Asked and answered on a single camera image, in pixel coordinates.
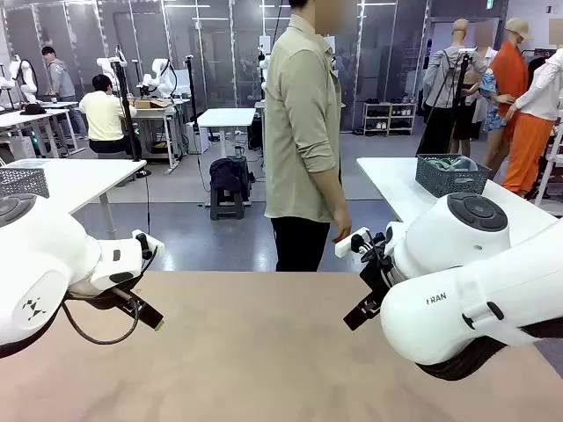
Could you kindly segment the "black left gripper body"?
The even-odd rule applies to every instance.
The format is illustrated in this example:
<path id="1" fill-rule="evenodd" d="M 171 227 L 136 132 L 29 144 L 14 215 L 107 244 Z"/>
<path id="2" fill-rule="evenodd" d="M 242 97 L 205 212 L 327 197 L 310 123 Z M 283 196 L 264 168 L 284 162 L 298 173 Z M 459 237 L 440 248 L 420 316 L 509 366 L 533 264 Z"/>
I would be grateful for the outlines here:
<path id="1" fill-rule="evenodd" d="M 141 308 L 139 300 L 136 299 L 134 295 L 117 287 L 112 287 L 97 296 L 69 293 L 69 299 L 86 302 L 93 308 L 99 310 L 116 308 L 126 314 L 135 314 Z"/>

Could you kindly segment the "person's right hand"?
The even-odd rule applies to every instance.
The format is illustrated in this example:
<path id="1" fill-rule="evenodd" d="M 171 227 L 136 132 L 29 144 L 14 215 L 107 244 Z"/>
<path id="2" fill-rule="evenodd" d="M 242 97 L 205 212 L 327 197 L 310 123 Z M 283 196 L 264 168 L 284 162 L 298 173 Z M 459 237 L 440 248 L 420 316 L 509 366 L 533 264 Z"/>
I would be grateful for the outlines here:
<path id="1" fill-rule="evenodd" d="M 346 204 L 341 207 L 337 207 L 334 210 L 333 219 L 337 226 L 337 234 L 333 239 L 333 242 L 337 244 L 348 237 L 352 230 L 352 219 Z"/>

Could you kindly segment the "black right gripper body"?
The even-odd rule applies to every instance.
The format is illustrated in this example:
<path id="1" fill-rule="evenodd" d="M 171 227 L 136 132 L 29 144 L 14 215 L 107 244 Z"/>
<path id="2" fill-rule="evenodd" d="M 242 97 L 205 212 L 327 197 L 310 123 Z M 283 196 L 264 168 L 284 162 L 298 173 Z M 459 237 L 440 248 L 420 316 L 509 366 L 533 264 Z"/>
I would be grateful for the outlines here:
<path id="1" fill-rule="evenodd" d="M 370 288 L 370 293 L 360 303 L 360 308 L 379 308 L 384 297 L 396 284 L 403 281 L 403 275 L 394 265 L 390 256 L 382 252 L 367 252 L 361 258 L 365 267 L 360 278 Z"/>

